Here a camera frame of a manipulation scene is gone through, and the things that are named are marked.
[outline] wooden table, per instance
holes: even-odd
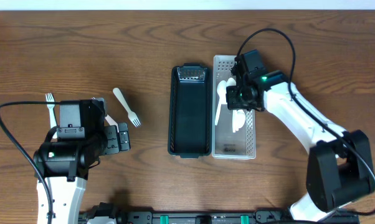
[[[375,169],[375,11],[0,12],[0,103],[43,101],[48,92],[57,101],[102,96],[115,120],[128,121],[112,93],[123,90],[142,127],[130,125],[130,152],[103,157],[90,171],[82,210],[100,202],[157,211],[288,207],[306,192],[307,154],[269,113],[255,115],[254,160],[167,152],[171,69],[212,66],[216,54],[236,54],[264,27],[294,42],[294,82],[305,98],[335,123],[368,135]],[[280,36],[260,34],[245,50],[254,48],[269,70],[290,69]],[[33,155],[49,130],[47,108],[14,106],[2,116]],[[374,206],[375,194],[352,207]],[[34,173],[0,129],[0,223],[36,218]],[[375,223],[375,216],[361,220]]]

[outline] clear plastic container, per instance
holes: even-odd
[[[216,55],[212,76],[212,156],[216,159],[255,158],[255,118],[254,111],[245,112],[245,124],[235,133],[232,129],[232,110],[221,106],[218,124],[215,125],[216,109],[219,102],[217,86],[220,81],[234,78],[230,69],[235,56]]]

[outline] black plastic tray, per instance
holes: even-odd
[[[185,63],[173,68],[169,106],[168,152],[182,158],[211,153],[212,73]]]

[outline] white plastic fork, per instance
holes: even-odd
[[[120,132],[120,130],[118,129],[118,123],[110,116],[110,115],[106,115],[105,116],[105,119],[107,121],[107,123],[111,126],[111,125],[115,125],[117,127],[117,132]]]
[[[46,98],[46,102],[55,101],[55,98],[53,98],[53,95],[51,93],[46,93],[45,98]],[[48,107],[48,110],[49,110],[50,128],[53,128],[57,126],[57,122],[55,118],[55,111],[54,111],[55,105],[51,104],[51,105],[46,105],[46,106]],[[53,139],[57,139],[57,133],[53,135]]]
[[[126,112],[128,112],[128,118],[130,119],[130,121],[132,122],[132,124],[135,125],[135,127],[139,127],[140,126],[140,121],[138,119],[138,116],[136,115],[135,112],[133,112],[130,109],[130,107],[126,103],[126,101],[124,99],[124,96],[121,93],[121,90],[119,88],[114,88],[113,89],[113,93],[114,93],[115,97],[117,97],[118,101],[124,106],[124,108],[126,109]]]

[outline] utensil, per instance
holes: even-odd
[[[243,110],[234,111],[234,121],[233,126],[235,127],[235,131],[238,131],[240,128],[244,126],[245,123],[245,113]]]
[[[236,130],[236,110],[232,111],[232,131],[235,133]]]
[[[228,86],[234,86],[234,85],[236,85],[236,81],[235,81],[232,77],[230,77],[230,78],[226,81],[226,87],[228,87]]]
[[[118,101],[124,106],[126,112],[128,112],[128,118],[130,119],[130,121],[132,122],[132,124],[135,125],[135,127],[139,127],[140,126],[140,121],[138,119],[138,116],[136,115],[135,112],[133,112],[130,109],[130,107],[126,103],[126,100],[124,99],[124,96],[121,93],[121,90],[119,88],[114,88],[113,89],[113,93],[114,93],[115,97],[117,97]]]
[[[217,112],[215,115],[215,125],[218,125],[219,115],[221,113],[221,105],[226,104],[226,81],[222,80],[218,83],[217,93],[219,95]]]
[[[118,123],[110,116],[110,115],[106,115],[105,116],[105,119],[107,121],[107,123],[111,126],[111,125],[115,125],[117,127],[117,132],[120,132],[120,130],[118,130]]]
[[[54,102],[55,101],[55,98],[53,97],[53,95],[51,93],[46,93],[45,98],[46,98],[46,102]],[[46,105],[46,106],[48,107],[48,110],[49,110],[50,128],[53,128],[53,127],[57,126],[55,111],[54,111],[55,105],[49,104],[49,105]],[[57,133],[55,133],[53,135],[53,139],[57,139]]]

